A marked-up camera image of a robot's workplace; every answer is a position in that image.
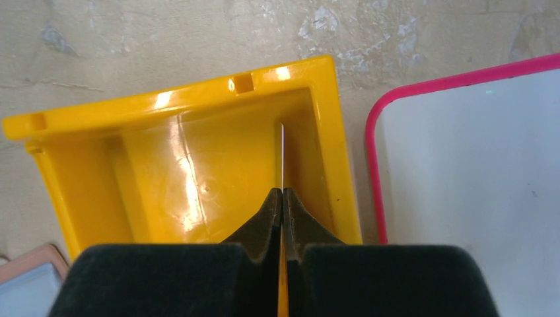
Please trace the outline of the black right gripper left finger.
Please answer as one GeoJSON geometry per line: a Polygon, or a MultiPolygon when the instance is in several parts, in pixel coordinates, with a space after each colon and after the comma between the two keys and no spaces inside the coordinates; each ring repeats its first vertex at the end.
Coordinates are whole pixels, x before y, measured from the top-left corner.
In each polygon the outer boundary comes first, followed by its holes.
{"type": "Polygon", "coordinates": [[[276,316],[282,193],[219,243],[101,244],[73,263],[50,316],[276,316]]]}

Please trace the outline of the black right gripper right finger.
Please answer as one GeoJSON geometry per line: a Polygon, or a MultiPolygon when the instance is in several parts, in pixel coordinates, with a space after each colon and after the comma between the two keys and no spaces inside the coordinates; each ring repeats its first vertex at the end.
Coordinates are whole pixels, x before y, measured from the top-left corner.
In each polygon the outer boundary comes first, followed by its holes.
{"type": "Polygon", "coordinates": [[[346,244],[283,191],[290,316],[497,316],[475,260],[447,245],[346,244]]]}

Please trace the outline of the pink leather card holder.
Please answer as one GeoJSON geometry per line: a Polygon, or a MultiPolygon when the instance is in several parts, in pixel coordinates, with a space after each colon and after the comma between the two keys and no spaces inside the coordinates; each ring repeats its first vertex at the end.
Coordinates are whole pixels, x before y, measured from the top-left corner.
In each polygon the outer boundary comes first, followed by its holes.
{"type": "Polygon", "coordinates": [[[1,315],[48,316],[69,266],[53,244],[17,258],[1,255],[1,315]]]}

